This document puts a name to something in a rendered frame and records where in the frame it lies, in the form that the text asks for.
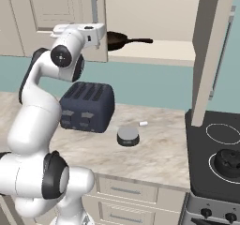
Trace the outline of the black round pot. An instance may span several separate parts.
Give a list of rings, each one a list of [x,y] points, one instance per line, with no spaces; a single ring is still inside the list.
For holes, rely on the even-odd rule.
[[[216,170],[228,178],[240,177],[240,151],[221,149],[214,159]]]

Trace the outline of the black stove knob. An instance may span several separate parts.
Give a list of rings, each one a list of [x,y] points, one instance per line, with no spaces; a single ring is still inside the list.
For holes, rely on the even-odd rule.
[[[226,218],[230,223],[233,223],[233,222],[235,222],[235,221],[237,220],[237,216],[236,216],[236,214],[234,214],[234,213],[227,213],[227,214],[225,215],[225,218]]]
[[[202,208],[201,215],[204,216],[204,218],[209,218],[212,216],[212,211],[209,208]]]

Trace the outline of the beige open cabinet door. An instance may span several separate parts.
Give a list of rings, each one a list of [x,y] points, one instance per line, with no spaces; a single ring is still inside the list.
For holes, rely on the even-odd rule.
[[[191,125],[203,123],[218,60],[232,12],[233,0],[200,0],[193,35]]]

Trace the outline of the black stove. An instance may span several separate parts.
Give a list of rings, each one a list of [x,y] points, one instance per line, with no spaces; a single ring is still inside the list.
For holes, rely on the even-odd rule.
[[[202,125],[191,125],[191,112],[185,114],[190,192],[184,200],[179,225],[240,225],[240,177],[228,178],[215,168],[221,149],[240,151],[240,114],[207,111]],[[212,216],[204,218],[202,208]],[[234,213],[230,223],[225,215]]]

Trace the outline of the black frying pan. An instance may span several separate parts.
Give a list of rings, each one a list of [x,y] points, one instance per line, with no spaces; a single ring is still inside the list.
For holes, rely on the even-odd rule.
[[[126,44],[132,42],[153,43],[151,38],[128,38],[127,35],[109,31],[107,33],[108,51],[116,51],[122,49]]]

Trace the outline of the beige drawer front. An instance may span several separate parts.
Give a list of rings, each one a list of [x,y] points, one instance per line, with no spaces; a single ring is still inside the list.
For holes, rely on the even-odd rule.
[[[130,194],[126,192],[119,192],[115,190],[111,190],[110,187],[116,188],[125,188],[132,190],[139,190],[141,192],[140,195]],[[122,178],[110,178],[106,176],[99,176],[97,178],[97,191],[102,194],[111,195],[115,197],[146,202],[146,203],[155,203],[158,198],[158,188],[147,186],[145,184],[123,180]]]
[[[131,208],[129,205],[124,206],[111,202],[104,202],[90,196],[85,196],[82,201],[86,211],[92,216],[96,223],[105,225],[154,225],[154,212]],[[110,217],[110,214],[125,218],[141,219],[142,223]]]

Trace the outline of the beige wall cabinet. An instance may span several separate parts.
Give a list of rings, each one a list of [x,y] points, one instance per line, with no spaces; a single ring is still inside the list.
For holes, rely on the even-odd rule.
[[[107,28],[129,38],[151,38],[109,53],[112,62],[191,67],[200,0],[106,0]]]

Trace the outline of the beige closed cabinet door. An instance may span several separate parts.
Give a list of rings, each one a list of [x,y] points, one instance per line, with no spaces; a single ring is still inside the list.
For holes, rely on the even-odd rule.
[[[98,22],[106,22],[105,0],[97,0]],[[57,24],[92,23],[91,0],[0,0],[0,55],[30,56],[51,48]]]

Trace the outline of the dark blue toaster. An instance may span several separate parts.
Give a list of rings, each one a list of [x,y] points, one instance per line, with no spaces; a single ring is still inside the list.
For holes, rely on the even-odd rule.
[[[106,83],[75,82],[61,97],[60,105],[62,128],[103,133],[115,109],[113,88]]]

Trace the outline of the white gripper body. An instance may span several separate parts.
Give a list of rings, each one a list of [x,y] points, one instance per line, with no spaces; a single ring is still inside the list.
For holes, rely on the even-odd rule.
[[[105,24],[104,23],[58,24],[52,30],[51,37],[59,38],[67,30],[77,30],[80,31],[85,36],[94,35],[97,38],[102,38],[105,34]]]

